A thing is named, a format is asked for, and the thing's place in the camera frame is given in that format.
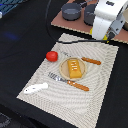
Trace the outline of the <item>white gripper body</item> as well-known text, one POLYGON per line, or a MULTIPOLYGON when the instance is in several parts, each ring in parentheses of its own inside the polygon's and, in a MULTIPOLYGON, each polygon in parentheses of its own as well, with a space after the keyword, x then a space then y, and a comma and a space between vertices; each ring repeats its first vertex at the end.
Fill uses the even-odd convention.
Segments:
POLYGON ((115 13, 114 10, 95 10, 95 19, 93 22, 92 37, 96 40, 102 40, 104 36, 112 39, 119 34, 125 23, 122 13, 115 13))

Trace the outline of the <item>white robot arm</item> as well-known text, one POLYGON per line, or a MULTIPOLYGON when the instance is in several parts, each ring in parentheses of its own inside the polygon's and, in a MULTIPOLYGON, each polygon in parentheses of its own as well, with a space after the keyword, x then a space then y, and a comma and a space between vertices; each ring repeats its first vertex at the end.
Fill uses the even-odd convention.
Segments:
POLYGON ((92 37, 102 40, 104 36, 112 39, 121 31, 125 18, 123 12, 128 0, 99 0, 95 8, 92 37))

